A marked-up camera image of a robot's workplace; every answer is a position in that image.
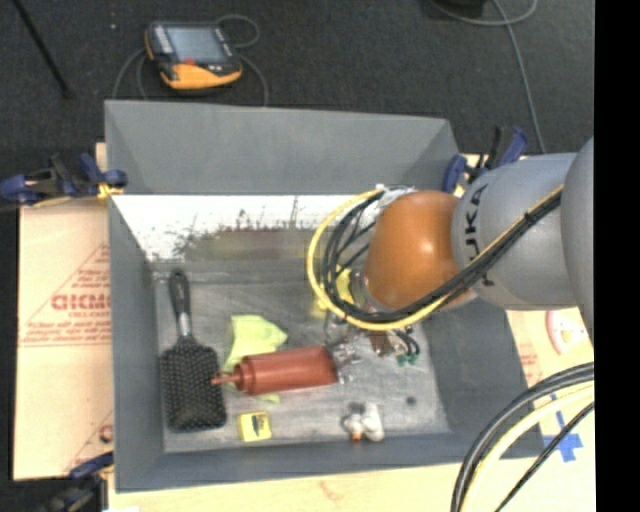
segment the electronic device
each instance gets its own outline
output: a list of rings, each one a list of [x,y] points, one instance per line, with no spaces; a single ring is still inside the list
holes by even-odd
[[[240,58],[215,23],[154,21],[145,46],[162,80],[179,93],[206,93],[242,76]]]

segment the brush handle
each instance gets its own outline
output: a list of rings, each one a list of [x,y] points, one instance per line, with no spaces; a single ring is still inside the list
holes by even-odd
[[[178,330],[182,336],[191,334],[191,296],[189,280],[183,270],[176,269],[169,277],[169,296],[176,314]]]

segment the dark floor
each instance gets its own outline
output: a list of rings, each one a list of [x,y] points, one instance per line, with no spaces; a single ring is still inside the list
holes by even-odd
[[[262,71],[272,106],[444,117],[464,152],[486,151],[495,125],[522,128],[530,153],[574,152],[594,134],[595,0],[501,0],[511,18],[535,8],[512,26],[520,62],[507,28],[454,20],[429,0],[23,0],[23,5],[75,98],[62,97],[14,2],[0,3],[0,180],[37,169],[53,152],[75,158],[93,148],[104,134],[102,102],[127,57],[142,46],[146,24],[158,18],[212,20],[235,13],[253,19],[261,38],[244,54]],[[500,19],[493,0],[479,14],[474,19]],[[235,41],[252,35],[241,24],[225,28]],[[142,79],[150,96],[171,96],[148,62]],[[138,95],[133,67],[120,93]],[[259,105],[261,83],[250,71],[215,96],[177,101]],[[0,410],[5,418],[0,510],[8,512],[62,488],[59,482],[8,481],[15,229],[15,213],[0,213]]]

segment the small white object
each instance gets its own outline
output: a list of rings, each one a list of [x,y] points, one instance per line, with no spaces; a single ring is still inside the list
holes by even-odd
[[[343,425],[354,439],[359,439],[361,435],[375,442],[384,439],[380,411],[378,406],[372,402],[365,402],[363,414],[354,413],[348,416]]]

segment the red plastic bottle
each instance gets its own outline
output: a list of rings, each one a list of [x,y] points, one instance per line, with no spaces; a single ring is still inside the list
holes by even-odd
[[[322,345],[245,356],[232,373],[219,373],[212,384],[233,382],[239,391],[264,395],[316,386],[338,380],[331,355]]]

